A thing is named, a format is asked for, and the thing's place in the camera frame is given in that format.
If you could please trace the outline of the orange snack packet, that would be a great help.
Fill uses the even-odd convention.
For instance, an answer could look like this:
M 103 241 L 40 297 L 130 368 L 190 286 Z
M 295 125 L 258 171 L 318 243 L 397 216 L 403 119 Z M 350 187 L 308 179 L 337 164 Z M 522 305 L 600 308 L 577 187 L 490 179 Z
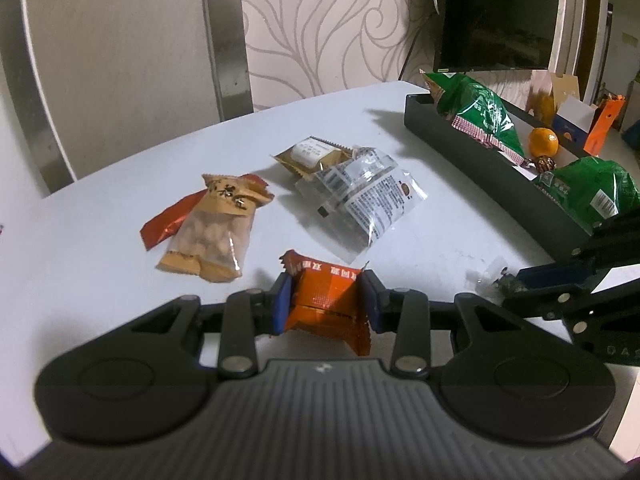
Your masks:
M 294 250 L 288 250 L 280 260 L 293 279 L 292 304 L 284 329 L 341 340 L 357 356 L 368 356 L 370 328 L 357 283 L 361 271 Z

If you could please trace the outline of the green chip bag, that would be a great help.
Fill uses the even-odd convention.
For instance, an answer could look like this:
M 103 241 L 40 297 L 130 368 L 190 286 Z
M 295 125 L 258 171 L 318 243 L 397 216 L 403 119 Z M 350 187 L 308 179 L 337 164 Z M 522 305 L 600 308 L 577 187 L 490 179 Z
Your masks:
M 460 73 L 421 75 L 431 92 L 437 113 L 454 127 L 487 146 L 512 155 L 519 164 L 525 156 L 502 99 L 484 84 Z
M 589 234 L 596 224 L 639 207 L 634 179 L 612 160 L 578 158 L 538 174 L 533 184 Z

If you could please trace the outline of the small clear candy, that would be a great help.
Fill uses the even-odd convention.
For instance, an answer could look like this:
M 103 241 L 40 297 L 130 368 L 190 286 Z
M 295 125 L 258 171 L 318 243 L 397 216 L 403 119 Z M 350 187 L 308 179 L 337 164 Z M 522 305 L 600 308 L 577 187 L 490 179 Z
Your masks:
M 492 260 L 484 271 L 467 270 L 465 278 L 477 295 L 486 298 L 511 297 L 527 289 L 523 282 L 510 272 L 506 260 L 502 257 Z

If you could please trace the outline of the dark brown candy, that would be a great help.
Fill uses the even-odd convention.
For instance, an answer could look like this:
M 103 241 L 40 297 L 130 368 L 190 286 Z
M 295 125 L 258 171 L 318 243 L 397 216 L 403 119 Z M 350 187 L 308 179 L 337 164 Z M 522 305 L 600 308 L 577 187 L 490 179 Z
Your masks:
M 547 171 L 555 170 L 555 160 L 548 155 L 540 155 L 534 158 L 525 159 L 521 163 L 523 169 L 529 171 L 536 171 L 537 174 L 543 174 Z

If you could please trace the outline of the orange tangerine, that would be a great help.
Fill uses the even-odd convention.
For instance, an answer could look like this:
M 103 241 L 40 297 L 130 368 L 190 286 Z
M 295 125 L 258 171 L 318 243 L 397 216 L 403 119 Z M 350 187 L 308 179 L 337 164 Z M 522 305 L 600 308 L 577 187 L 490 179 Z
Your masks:
M 558 136 L 549 128 L 533 128 L 528 136 L 529 154 L 533 158 L 554 157 L 559 151 Z

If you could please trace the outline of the peanut snack packet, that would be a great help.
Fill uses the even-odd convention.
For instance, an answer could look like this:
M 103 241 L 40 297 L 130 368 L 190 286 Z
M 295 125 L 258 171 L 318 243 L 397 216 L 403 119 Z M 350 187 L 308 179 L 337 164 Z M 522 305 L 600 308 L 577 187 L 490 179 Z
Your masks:
M 273 200 L 256 174 L 206 174 L 205 193 L 183 220 L 157 267 L 228 283 L 242 275 L 256 210 Z

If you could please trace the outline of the black tray with white liner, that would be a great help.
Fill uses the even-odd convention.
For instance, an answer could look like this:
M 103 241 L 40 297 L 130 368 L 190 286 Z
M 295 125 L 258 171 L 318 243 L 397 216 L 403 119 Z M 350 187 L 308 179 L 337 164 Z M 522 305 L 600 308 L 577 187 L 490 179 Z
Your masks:
M 588 233 L 503 154 L 439 116 L 429 94 L 406 96 L 404 124 L 510 214 L 552 259 L 593 258 L 605 268 L 639 262 L 638 210 L 618 214 Z

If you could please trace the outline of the clear white snack packet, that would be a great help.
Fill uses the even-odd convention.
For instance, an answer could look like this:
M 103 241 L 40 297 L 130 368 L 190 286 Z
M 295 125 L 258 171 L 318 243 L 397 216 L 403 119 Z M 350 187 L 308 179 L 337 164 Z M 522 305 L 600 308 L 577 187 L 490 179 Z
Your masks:
M 352 263 L 427 199 L 418 181 L 378 148 L 356 148 L 346 162 L 299 180 L 311 232 Z

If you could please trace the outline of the red snack wrapper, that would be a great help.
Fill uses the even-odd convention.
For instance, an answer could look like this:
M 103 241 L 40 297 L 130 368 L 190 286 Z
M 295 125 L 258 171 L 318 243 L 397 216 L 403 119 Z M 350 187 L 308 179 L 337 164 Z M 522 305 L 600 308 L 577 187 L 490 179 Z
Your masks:
M 223 178 L 240 180 L 251 191 L 261 192 L 268 200 L 273 199 L 273 194 L 268 191 L 268 183 L 257 174 L 242 174 L 242 176 L 235 178 L 232 176 L 214 176 L 213 174 L 204 174 L 203 176 L 206 188 L 209 187 L 213 180 Z M 181 200 L 178 200 L 177 203 L 169 206 L 146 222 L 140 230 L 140 236 L 145 249 L 151 250 L 164 240 L 174 236 L 179 231 L 180 226 L 182 226 L 188 214 L 190 214 L 193 208 L 204 197 L 205 193 L 205 190 L 201 190 L 184 196 Z

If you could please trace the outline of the orange blue cardboard box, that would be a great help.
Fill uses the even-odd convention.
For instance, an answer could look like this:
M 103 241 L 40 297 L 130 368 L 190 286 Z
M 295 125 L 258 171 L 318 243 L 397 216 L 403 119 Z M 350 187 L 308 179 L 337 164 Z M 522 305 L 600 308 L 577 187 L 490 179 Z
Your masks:
M 625 104 L 624 96 L 608 92 L 589 104 L 580 99 L 576 76 L 533 70 L 526 112 L 575 148 L 597 156 Z

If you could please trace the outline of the brown pastry packet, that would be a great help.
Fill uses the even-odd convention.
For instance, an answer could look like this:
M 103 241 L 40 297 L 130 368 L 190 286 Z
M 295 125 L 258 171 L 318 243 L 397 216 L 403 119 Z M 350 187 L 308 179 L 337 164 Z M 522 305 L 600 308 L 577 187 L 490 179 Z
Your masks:
M 308 136 L 287 150 L 274 155 L 273 159 L 294 176 L 309 179 L 318 171 L 351 160 L 352 149 L 315 136 Z

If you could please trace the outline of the black wall television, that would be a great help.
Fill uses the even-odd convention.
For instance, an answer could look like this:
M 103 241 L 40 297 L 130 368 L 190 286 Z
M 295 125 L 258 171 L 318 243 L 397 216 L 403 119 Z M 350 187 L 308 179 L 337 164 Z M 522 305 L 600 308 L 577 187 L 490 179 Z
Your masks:
M 436 72 L 548 66 L 559 0 L 434 0 Z

